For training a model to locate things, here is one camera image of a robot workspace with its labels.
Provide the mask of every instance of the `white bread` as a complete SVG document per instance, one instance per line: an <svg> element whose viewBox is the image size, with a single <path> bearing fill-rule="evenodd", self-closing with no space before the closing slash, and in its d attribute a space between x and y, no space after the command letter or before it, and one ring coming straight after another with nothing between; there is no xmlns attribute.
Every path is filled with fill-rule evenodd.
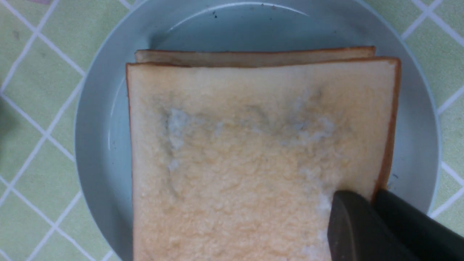
<svg viewBox="0 0 464 261"><path fill-rule="evenodd" d="M330 260L332 194L386 186L397 59L128 64L127 83L134 261Z"/></svg>
<svg viewBox="0 0 464 261"><path fill-rule="evenodd" d="M137 63L154 62L158 64L189 67L267 67L368 58L374 55L374 46L292 52L179 52L138 50L135 53L135 61Z"/></svg>

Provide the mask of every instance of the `white grid line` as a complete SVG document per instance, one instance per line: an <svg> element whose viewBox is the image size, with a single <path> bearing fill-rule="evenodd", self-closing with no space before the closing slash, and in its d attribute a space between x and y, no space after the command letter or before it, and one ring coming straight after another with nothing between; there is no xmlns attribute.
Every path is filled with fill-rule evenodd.
<svg viewBox="0 0 464 261"><path fill-rule="evenodd" d="M26 162L24 162L21 169L18 171L18 173L16 173L13 180L6 187L5 192L3 192L3 195L0 197L0 207L3 205L3 202L5 201L6 197L10 193L10 191L14 189L13 186L18 181L18 179L21 177L21 175L24 173L24 171L27 169L27 167L31 163L32 159L34 159L35 155L39 152L39 149L42 146L42 144L44 144L44 141L45 141L45 136L42 136L41 139L39 140L39 142L37 142L37 145L35 145L34 149L32 150L32 152L27 157Z"/></svg>
<svg viewBox="0 0 464 261"><path fill-rule="evenodd" d="M126 0L119 0L122 5L124 5L127 9L132 10L132 5L130 5Z"/></svg>
<svg viewBox="0 0 464 261"><path fill-rule="evenodd" d="M55 1L52 2L50 7L48 8L47 12L44 14L42 19L40 20L39 25L36 28L33 29L32 36L29 38L26 45L24 46L23 51L18 56L18 58L14 61L13 65L10 68L10 71L6 75L6 78L5 78L5 80L3 81L3 83L2 83L2 85L0 87L0 92L3 92L5 90L5 88L6 88L6 86L10 83L10 80L13 78L13 75L14 75L16 69L19 67L21 61L24 59L26 54L31 49L31 46L32 46L33 42L35 41L35 39L37 38L37 35L40 33L40 30L42 30L42 28L44 27L44 25L47 22L48 18L52 14L53 10L55 10L55 7L57 6L57 4L59 2L60 2L60 0L55 0Z"/></svg>
<svg viewBox="0 0 464 261"><path fill-rule="evenodd" d="M0 0L0 4L3 4L14 16L16 16L21 22L23 22L29 30L33 31L35 30L35 27L29 23L26 18L24 18L16 9L14 9L6 0Z"/></svg>
<svg viewBox="0 0 464 261"><path fill-rule="evenodd" d="M437 110L437 113L440 115L446 109L448 109L461 95L464 93L464 85L461 86L453 95L451 95Z"/></svg>
<svg viewBox="0 0 464 261"><path fill-rule="evenodd" d="M439 26L443 31L445 31L451 38L455 39L462 47L464 47L464 38L459 35L456 31L451 28L448 24L446 24L440 17L436 14L431 13L430 18Z"/></svg>
<svg viewBox="0 0 464 261"><path fill-rule="evenodd" d="M11 183L8 184L5 179L3 179L2 177L0 177L0 181L2 183L4 183L6 186L10 187L11 186ZM62 231L58 225L59 224L56 224L54 223L53 221L51 221L42 211L40 211L40 209L38 209L36 206L34 206L26 197L24 197L21 193L19 193L19 191L17 191L15 188L11 188L11 191L20 199L22 200L22 202L24 202L27 206L29 206L35 213L37 213L41 218L43 218L45 220L45 222L47 222L52 228L55 228L55 230L60 234L62 235L64 238L66 238L69 242L71 242L79 251L81 251L81 253L86 256L90 261L95 261L95 259L93 257L91 257L89 255L89 253L87 253L87 251L85 251L74 239L72 239L68 234L66 234L64 231ZM64 214L62 213L60 215L61 219L58 218L57 220L57 223L58 222L62 222L63 219L65 218L65 215L67 215L67 213L65 213L66 211L69 212L71 210L71 208L77 203L77 201L79 200L79 198L82 196L82 191L79 191L78 194L71 200L71 203L70 205L68 205L68 207L64 210Z"/></svg>
<svg viewBox="0 0 464 261"><path fill-rule="evenodd" d="M462 179L448 164L444 161L441 162L441 168L446 171L446 173L450 174L459 185L464 186L464 179Z"/></svg>
<svg viewBox="0 0 464 261"><path fill-rule="evenodd" d="M43 34L39 33L39 38L45 42L48 47L50 47L52 50L54 50L63 60L65 60L69 65L71 65L74 70L76 70L81 76L85 76L84 70L77 65L75 62L71 60L64 52L62 52L56 45L54 45L47 37L45 37Z"/></svg>
<svg viewBox="0 0 464 261"><path fill-rule="evenodd" d="M68 234L66 234L64 231L62 231L60 228L57 228L57 232L62 235L65 239L67 239L69 242L71 242L85 257L87 257L90 261L96 261L95 258L91 257L87 251L85 251L79 244Z"/></svg>
<svg viewBox="0 0 464 261"><path fill-rule="evenodd" d="M110 259L110 257L113 255L113 251L108 251L108 253L106 253L106 255L102 258L102 261L108 261L108 259Z"/></svg>
<svg viewBox="0 0 464 261"><path fill-rule="evenodd" d="M402 33L401 38L405 40L417 27L427 18L427 14L423 12L405 31Z"/></svg>
<svg viewBox="0 0 464 261"><path fill-rule="evenodd" d="M458 200L464 194L464 187L458 190L454 195L452 195L443 205L439 206L431 214L431 218L436 218L443 211L447 210L456 200Z"/></svg>
<svg viewBox="0 0 464 261"><path fill-rule="evenodd" d="M406 29L406 31L401 35L402 39L406 39L411 33L426 19L429 17L435 24L437 24L445 33L447 33L451 38L453 38L458 44L464 47L464 38L446 24L439 16L437 16L433 10L438 7L443 0L435 0L430 6L426 6L420 0L411 0L423 13ZM464 86L459 88L455 93L453 93L446 101L443 103L437 110L438 114L443 113L447 108L449 108L462 94L464 93Z"/></svg>
<svg viewBox="0 0 464 261"><path fill-rule="evenodd" d="M0 249L0 256L5 258L6 261L13 261L3 250Z"/></svg>
<svg viewBox="0 0 464 261"><path fill-rule="evenodd" d="M414 32L414 30L416 30L417 27L419 27L419 25L428 17L430 16L430 14L433 12L433 10L439 6L443 0L435 0L431 5L429 5L428 7L426 5L424 5L424 3L422 3L421 1L419 0L412 0L414 2L414 4L416 4L416 6L421 9L423 12L422 14L406 29L406 31L404 31L404 33L401 35L401 38L402 39L406 39L408 38L408 36L411 35L411 33Z"/></svg>
<svg viewBox="0 0 464 261"><path fill-rule="evenodd" d="M45 235L45 237L42 239L42 241L36 246L34 249L33 253L29 256L27 259L32 260L34 256L39 252L39 250L42 248L42 246L46 243L48 238L52 235L53 231L57 231L61 236L66 238L69 242L71 242L84 256L86 256L90 261L95 261L94 258L92 258L73 238L71 238L69 235L67 235L64 231L62 231L58 225L61 223L61 221L64 219L64 217L67 215L67 213L71 210L71 208L76 204L76 202L79 200L79 198L82 195L82 192L79 191L79 193L75 196L75 198L71 201L70 205L65 209L65 211L60 215L60 218L57 220L56 223L53 223L47 216L45 216L44 213L42 213L37 207L35 207L30 201L28 201L23 195L21 195L15 188L14 184L19 180L20 176L22 173L27 169L29 166L30 162L33 160L35 155L38 153L40 147L42 144L45 142L46 139L51 141L52 144L54 144L60 151L62 151L70 160L74 161L74 157L58 142L56 141L53 137L51 137L51 132L54 129L55 125L58 123L59 119L61 118L62 114L66 110L67 107L69 107L69 104L73 101L73 99L76 97L76 95L80 92L80 88L82 87L82 82L79 83L76 88L73 90L71 95L68 97L66 102L62 105L62 107L59 109L57 115L55 116L54 120L50 124L50 126L47 128L47 130L44 130L40 125L38 125L29 115L27 115L21 108L19 108L10 98L8 98L6 95L3 94L4 89L8 85L9 81L14 75L14 72L18 68L19 64L21 61L24 59L24 57L27 55L28 51L30 50L34 40L39 37L42 41L44 41L55 53L57 53L63 60L65 60L72 68L74 68L81 76L85 76L85 72L80 68L74 61L72 61L66 54L64 54L58 47L56 47L47 37L45 37L43 34L40 33L40 30L46 23L47 19L50 17L52 11L58 4L59 0L55 0L52 5L49 7L47 13L44 15L44 17L41 19L41 22L37 27L34 27L31 23L27 21L26 18L24 18L17 10L15 10L6 0L0 0L0 3L4 5L13 15L15 15L20 21L22 21L33 33L31 38L28 40L27 44L25 45L25 48L23 52L20 54L20 56L17 58L15 63L13 64L12 68L10 68L10 72L8 73L8 77L6 78L6 81L0 86L0 98L4 99L7 103L9 103L22 117L24 117L30 124L32 124L41 134L42 137L39 139L39 142L37 145L34 147L33 151L29 155L29 157L26 159L26 162L23 164L21 169L18 171L18 173L15 175L11 183L7 183L2 177L0 177L0 180L7 186L6 191L3 193L3 195L0 197L0 206L1 204L5 201L6 196L9 194L9 192L13 192L17 197L19 197L26 205L28 205L33 211L35 211L39 216L41 216L48 224L51 225L50 231ZM11 259L6 255L5 252L0 250L0 255L2 255L7 261L11 261ZM112 251L109 252L105 257L109 258L112 255Z"/></svg>
<svg viewBox="0 0 464 261"><path fill-rule="evenodd" d="M81 198L82 196L82 191L79 191L74 198L71 200L69 205L64 209L64 211L60 214L59 218L55 222L55 224L50 228L50 230L47 232L47 234L42 238L42 240L39 242L39 244L34 248L32 253L29 255L29 257L26 259L26 261L31 261L35 258L37 253L42 249L42 247L45 245L45 243L48 241L50 236L55 232L56 228L61 224L61 222L64 220L64 218L69 214L71 209L76 205L77 201Z"/></svg>
<svg viewBox="0 0 464 261"><path fill-rule="evenodd" d="M22 16L16 9L14 9L6 0L0 0L0 3L3 4L21 22L23 22L29 28L29 30L31 30L34 33L37 33L37 37L39 37L52 50L54 50L63 60L65 60L69 65L71 65L71 67L74 68L81 76L85 76L85 72L82 70L81 67L79 67L75 62L73 62L65 53L63 53L58 47L56 47L56 45L54 45L47 37L45 37L42 33L40 33L40 31L38 31L37 28L31 25L31 23L29 23L27 19L24 18L24 16Z"/></svg>

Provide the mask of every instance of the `plate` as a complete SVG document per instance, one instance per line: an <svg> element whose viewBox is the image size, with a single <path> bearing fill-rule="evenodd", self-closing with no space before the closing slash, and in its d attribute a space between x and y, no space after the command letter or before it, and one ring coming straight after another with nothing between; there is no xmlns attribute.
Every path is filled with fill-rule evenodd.
<svg viewBox="0 0 464 261"><path fill-rule="evenodd" d="M358 0L149 0L120 22L95 57L75 122L82 190L102 234L132 260L131 150L125 63L137 49L290 51L377 47L402 62L389 188L427 213L440 162L438 120L423 73L399 35Z"/></svg>

